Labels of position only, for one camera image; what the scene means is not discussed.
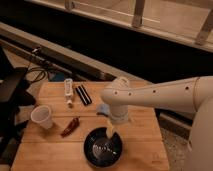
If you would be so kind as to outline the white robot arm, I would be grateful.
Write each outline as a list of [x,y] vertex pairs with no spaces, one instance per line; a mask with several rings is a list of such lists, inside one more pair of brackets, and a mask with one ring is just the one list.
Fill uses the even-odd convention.
[[128,105],[194,114],[183,171],[213,171],[213,76],[131,88],[125,77],[108,84],[101,99],[113,123],[128,120]]

